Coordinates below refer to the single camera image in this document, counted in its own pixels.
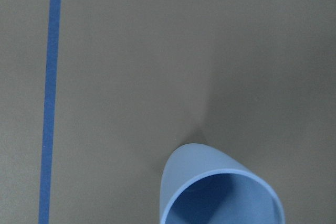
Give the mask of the blue cup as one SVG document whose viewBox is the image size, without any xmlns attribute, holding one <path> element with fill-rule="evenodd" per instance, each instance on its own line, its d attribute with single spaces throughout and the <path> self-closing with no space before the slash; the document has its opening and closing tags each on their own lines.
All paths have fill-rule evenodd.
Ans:
<svg viewBox="0 0 336 224">
<path fill-rule="evenodd" d="M 160 186 L 160 223 L 285 223 L 274 189 L 227 154 L 185 144 L 168 158 Z"/>
</svg>

